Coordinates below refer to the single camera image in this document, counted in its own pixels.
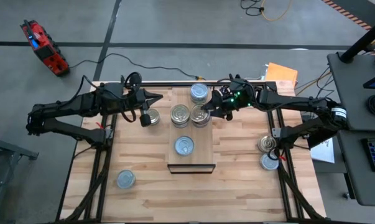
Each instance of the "black metal frame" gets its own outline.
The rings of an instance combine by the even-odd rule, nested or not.
[[[272,88],[275,92],[277,92],[277,87],[276,87],[275,82],[255,82],[255,81],[253,81],[253,82],[250,82],[250,83],[253,84],[253,85],[261,85],[261,86],[267,85],[270,88]],[[170,83],[170,82],[143,82],[141,87],[189,87],[192,84],[194,84],[194,82],[175,82],[175,83]],[[222,86],[225,83],[205,82],[205,84],[208,85],[208,86]],[[276,110],[276,113],[277,113],[277,118],[279,120],[280,128],[284,127],[284,120],[283,120],[283,117],[282,117],[281,110],[280,109]],[[270,127],[270,131],[271,131],[272,128],[275,128],[274,117],[273,117],[272,112],[267,112],[267,117],[269,118],[269,127]],[[104,116],[103,119],[102,119],[102,122],[101,122],[102,126],[106,126],[106,121],[107,121],[107,116]],[[115,129],[115,125],[116,125],[116,115],[113,115],[113,118],[112,118],[112,121],[111,121],[111,129]],[[103,170],[108,171],[109,162],[110,162],[110,158],[111,158],[112,145],[113,145],[113,140],[111,140],[110,145],[106,150],[106,158],[104,160],[102,172],[103,172]],[[67,182],[66,182],[64,190],[63,190],[63,197],[60,201],[60,206],[58,208],[58,213],[57,213],[55,223],[101,223],[101,217],[102,217],[102,214],[103,214],[103,204],[104,204],[104,198],[105,198],[105,193],[106,193],[106,184],[107,184],[107,178],[108,178],[108,172],[105,172],[105,176],[102,177],[101,179],[99,179],[100,174],[97,175],[97,172],[98,172],[98,169],[99,169],[99,163],[100,163],[100,156],[101,156],[102,151],[104,151],[104,149],[96,150],[95,161],[93,163],[92,175],[91,175],[91,181],[90,181],[90,190],[87,193],[87,195],[84,197],[84,199],[87,198],[87,196],[89,196],[88,195],[89,193],[91,193],[91,195],[93,196],[95,194],[96,190],[97,190],[97,185],[101,185],[95,218],[90,218],[91,206],[92,206],[92,197],[88,197],[87,203],[83,204],[83,207],[77,207],[77,208],[83,208],[83,210],[85,211],[85,214],[84,214],[84,217],[83,217],[82,220],[60,220],[60,214],[61,214],[61,211],[62,211],[65,193],[66,193],[67,186],[68,186],[68,178],[70,177],[70,172],[71,172],[71,168],[72,168],[72,163],[71,163],[70,170],[68,171]],[[296,176],[295,176],[295,171],[294,171],[294,164],[292,163],[292,157],[291,157],[291,153],[290,153],[289,149],[287,149],[286,152],[285,152],[285,158],[287,159],[289,176],[291,177],[294,185],[297,186],[297,181],[296,181]],[[199,167],[209,167],[209,168],[212,167],[213,170],[215,169],[215,164],[169,164],[168,169],[169,169],[169,167],[185,167],[186,165],[199,166]],[[213,172],[213,170],[211,172],[172,172],[172,171],[170,171],[170,172],[173,173],[173,174],[189,174],[189,173],[210,174],[210,173]],[[288,192],[287,192],[287,185],[285,184],[285,179],[282,178],[282,170],[278,169],[278,173],[279,173],[279,181],[280,181],[280,190],[281,190],[281,194],[282,194],[282,201],[283,201],[283,204],[284,204],[284,212],[285,212],[285,216],[287,218],[287,221],[294,220],[296,222],[297,220],[301,220],[301,221],[305,221],[305,222],[307,222],[307,221],[310,222],[310,220],[304,219],[302,206],[301,206],[297,197],[295,197],[295,206],[297,207],[298,218],[292,217],[292,212],[291,212],[291,207],[290,207],[290,202],[289,202]]]

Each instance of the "gray floor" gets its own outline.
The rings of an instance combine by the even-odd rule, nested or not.
[[[39,21],[57,42],[102,42],[115,0],[0,1],[0,41],[25,41],[23,19]],[[269,17],[286,7],[285,1],[266,2]],[[365,30],[321,0],[294,0],[277,22],[248,17],[239,0],[123,0],[111,42],[350,45]],[[62,47],[70,65],[97,60],[101,48]],[[258,77],[262,66],[274,62],[299,71],[299,83],[317,78],[326,68],[326,55],[335,50],[124,49],[110,48],[147,66],[179,67],[192,75],[217,80],[228,73]],[[0,220],[18,223],[53,221],[75,141],[59,134],[28,136],[27,113],[34,103],[69,99],[80,78],[93,77],[96,65],[84,63],[63,78],[52,75],[29,47],[0,47],[0,139],[40,153],[37,161],[20,161],[9,183]],[[177,71],[138,68],[125,59],[106,59],[100,80],[119,80],[138,71],[144,80],[188,80]],[[316,95],[314,85],[302,96]],[[334,92],[330,95],[338,100]],[[81,118],[64,121],[80,124]],[[375,223],[375,208],[345,201],[343,177],[318,176],[327,215],[335,220]]]

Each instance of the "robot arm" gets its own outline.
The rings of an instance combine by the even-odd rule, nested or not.
[[[293,148],[298,137],[306,134],[321,132],[323,140],[336,134],[346,127],[346,110],[329,98],[280,96],[268,87],[252,86],[247,80],[236,75],[230,83],[219,90],[212,90],[212,99],[202,109],[210,110],[211,116],[232,120],[232,111],[253,106],[263,112],[280,109],[308,111],[317,114],[317,118],[295,127],[272,129],[272,135],[277,140],[277,147]]]
[[[151,124],[146,111],[151,104],[161,99],[162,95],[140,89],[141,81],[140,74],[134,72],[126,80],[121,77],[120,83],[100,83],[100,86],[94,86],[91,83],[96,88],[95,91],[80,95],[77,92],[69,101],[58,101],[45,105],[36,104],[28,114],[26,128],[29,134],[37,136],[42,133],[54,132],[71,136],[77,140],[85,139],[92,146],[102,146],[106,144],[106,139],[109,138],[112,131],[89,130],[63,123],[56,118],[76,114],[82,117],[93,117],[99,113],[101,115],[121,113],[128,122],[134,122],[136,120],[134,110],[140,110],[141,125],[146,127]],[[128,90],[125,95],[123,94],[124,88]],[[126,111],[131,111],[132,120],[124,114]]]

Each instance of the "wooden tabletop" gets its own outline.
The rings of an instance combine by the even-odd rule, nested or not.
[[[291,82],[278,81],[277,88],[280,95],[294,95]],[[159,111],[161,122],[142,128],[139,121],[128,123],[118,116],[102,222],[285,220],[277,171],[266,171],[259,165],[262,154],[256,143],[269,135],[266,113],[245,108],[233,112],[232,121],[213,118],[212,145],[216,164],[213,173],[171,174],[167,168],[167,152],[172,88],[146,90],[164,95],[152,105]],[[302,122],[298,111],[282,112],[285,125]],[[101,121],[100,116],[84,118],[82,126],[94,129],[97,121]],[[304,140],[296,144],[307,147]],[[86,142],[79,142],[76,153],[88,147]],[[314,209],[325,216],[310,151],[294,148],[291,154],[299,189]],[[95,150],[89,150],[74,160],[60,218],[69,216],[86,194],[94,156]],[[121,190],[116,184],[118,173],[123,169],[132,170],[136,176],[136,183],[128,190]],[[291,192],[289,197],[295,214]],[[97,198],[98,194],[93,201],[93,211]]]

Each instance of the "tin can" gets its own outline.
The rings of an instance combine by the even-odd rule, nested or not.
[[[190,96],[194,103],[204,103],[208,96],[208,87],[205,84],[196,83],[190,89]]]
[[[175,141],[175,150],[181,156],[188,156],[194,150],[194,142],[188,136],[181,136]]]
[[[190,112],[190,118],[193,121],[193,125],[197,128],[205,127],[211,120],[209,111],[201,110],[203,105],[203,103],[197,103]]]
[[[117,185],[120,189],[129,189],[135,183],[135,175],[130,170],[122,170],[118,174]]]
[[[277,158],[277,156],[275,156],[275,154],[272,153],[272,152],[270,153],[270,156],[273,159]],[[262,155],[260,163],[261,163],[261,167],[265,170],[275,170],[279,167],[279,164],[280,164],[280,162],[278,160],[270,159],[269,156],[267,155],[267,153]]]
[[[184,128],[188,125],[190,112],[185,105],[175,105],[170,110],[170,119],[176,128]]]
[[[148,109],[147,114],[150,116],[151,125],[156,125],[160,122],[160,113],[156,109]]]
[[[276,141],[272,136],[264,136],[257,142],[257,148],[264,153],[273,150],[276,147]]]

